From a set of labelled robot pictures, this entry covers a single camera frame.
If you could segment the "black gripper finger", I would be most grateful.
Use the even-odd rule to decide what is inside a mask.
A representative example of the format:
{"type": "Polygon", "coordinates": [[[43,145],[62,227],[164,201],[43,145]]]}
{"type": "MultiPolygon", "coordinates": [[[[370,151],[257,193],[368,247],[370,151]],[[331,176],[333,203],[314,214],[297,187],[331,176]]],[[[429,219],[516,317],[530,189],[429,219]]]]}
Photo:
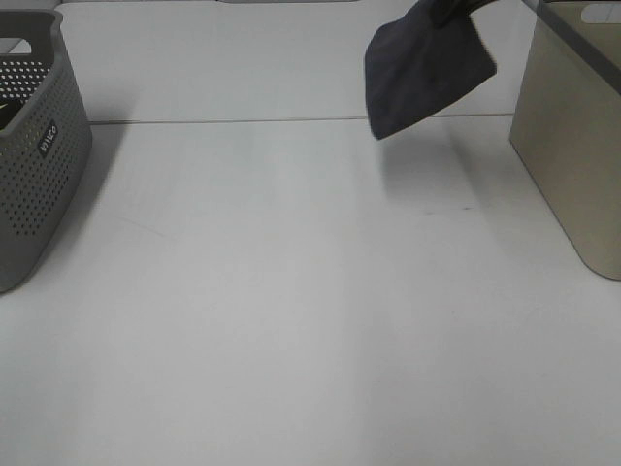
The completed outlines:
{"type": "Polygon", "coordinates": [[[488,4],[488,0],[435,0],[431,5],[431,21],[444,27],[456,17],[468,16],[488,4]]]}

